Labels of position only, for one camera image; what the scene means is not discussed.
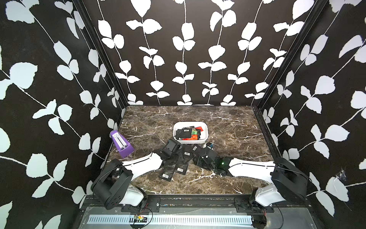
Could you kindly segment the small red tea bag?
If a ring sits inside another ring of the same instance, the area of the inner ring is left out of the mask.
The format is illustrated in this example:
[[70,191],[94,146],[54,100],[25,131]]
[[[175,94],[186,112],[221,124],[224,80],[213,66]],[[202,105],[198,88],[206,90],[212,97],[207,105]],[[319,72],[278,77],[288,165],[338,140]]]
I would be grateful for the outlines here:
[[192,135],[190,138],[183,138],[185,141],[196,141],[199,140],[198,135]]

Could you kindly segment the green tea bag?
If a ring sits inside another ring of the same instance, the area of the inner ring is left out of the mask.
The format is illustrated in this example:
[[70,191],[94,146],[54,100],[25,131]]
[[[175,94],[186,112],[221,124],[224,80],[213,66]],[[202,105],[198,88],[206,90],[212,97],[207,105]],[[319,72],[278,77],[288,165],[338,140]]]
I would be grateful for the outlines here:
[[194,135],[199,137],[201,135],[201,130],[193,128],[192,131],[191,131],[191,136],[194,136]]

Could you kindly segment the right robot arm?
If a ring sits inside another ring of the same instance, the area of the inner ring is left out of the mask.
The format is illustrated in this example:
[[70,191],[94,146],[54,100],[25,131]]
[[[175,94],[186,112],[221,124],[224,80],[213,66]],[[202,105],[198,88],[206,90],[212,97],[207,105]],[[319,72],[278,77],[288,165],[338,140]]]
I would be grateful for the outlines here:
[[268,183],[254,190],[247,205],[263,209],[272,204],[288,201],[303,204],[309,177],[284,158],[275,161],[256,162],[234,157],[219,157],[211,147],[193,146],[189,151],[194,164],[220,176],[249,177]]

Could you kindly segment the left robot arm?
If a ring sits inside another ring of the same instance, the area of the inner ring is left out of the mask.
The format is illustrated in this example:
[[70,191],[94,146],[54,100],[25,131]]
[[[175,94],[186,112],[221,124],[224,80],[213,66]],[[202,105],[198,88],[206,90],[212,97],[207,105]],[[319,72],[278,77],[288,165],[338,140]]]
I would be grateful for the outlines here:
[[131,185],[131,182],[151,171],[175,164],[183,157],[180,155],[183,145],[174,138],[167,144],[147,156],[132,161],[112,160],[107,164],[97,179],[93,182],[91,190],[107,210],[118,205],[133,207],[146,204],[146,195],[140,189]]

